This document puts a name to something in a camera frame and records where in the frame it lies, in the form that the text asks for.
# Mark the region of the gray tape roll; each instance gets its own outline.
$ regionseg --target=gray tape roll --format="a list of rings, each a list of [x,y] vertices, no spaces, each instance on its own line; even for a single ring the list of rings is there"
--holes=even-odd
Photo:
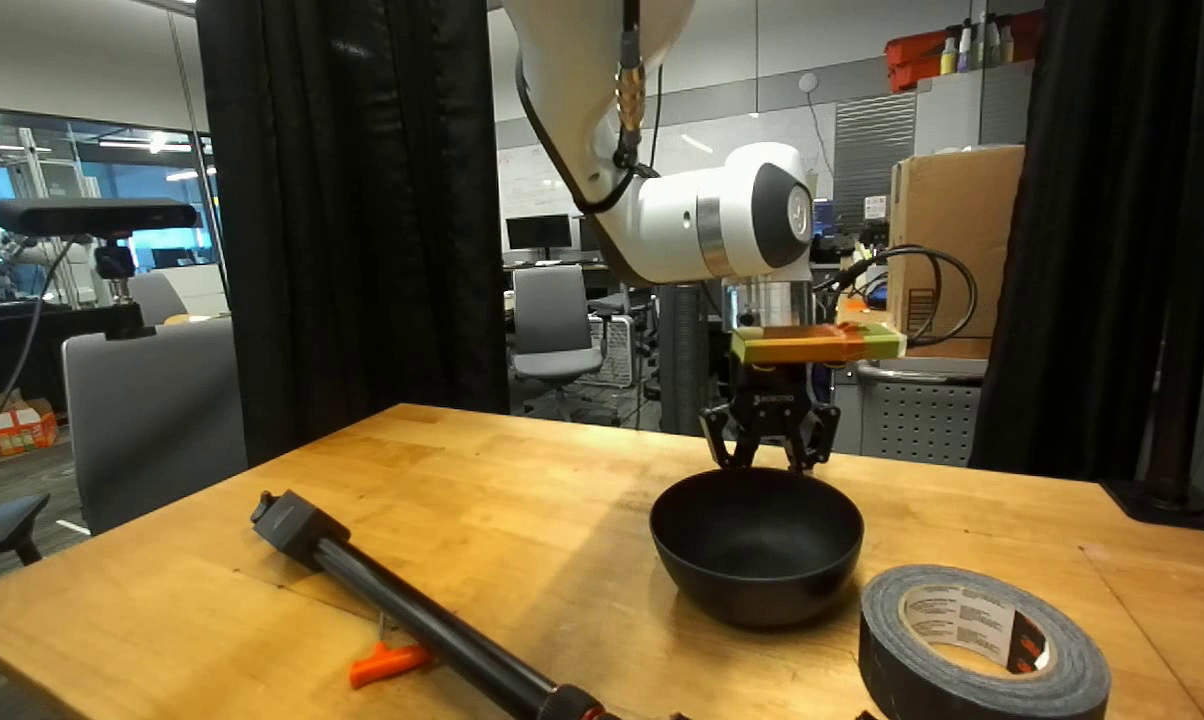
[[[1002,673],[961,667],[975,653]],[[1110,711],[1102,647],[1052,603],[961,566],[891,566],[864,587],[860,673],[891,720],[1089,720]]]

